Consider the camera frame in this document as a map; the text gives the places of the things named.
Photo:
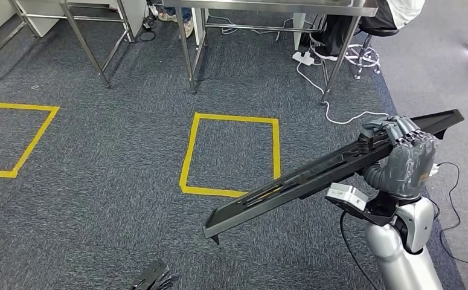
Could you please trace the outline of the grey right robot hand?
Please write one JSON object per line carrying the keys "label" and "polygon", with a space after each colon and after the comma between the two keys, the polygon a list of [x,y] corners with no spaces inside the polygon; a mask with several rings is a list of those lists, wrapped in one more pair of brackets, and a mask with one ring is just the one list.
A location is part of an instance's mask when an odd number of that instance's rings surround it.
{"label": "grey right robot hand", "polygon": [[362,127],[362,135],[371,140],[386,133],[392,146],[385,165],[377,161],[363,169],[366,183],[395,198],[417,198],[430,177],[439,140],[404,115],[380,117]]}

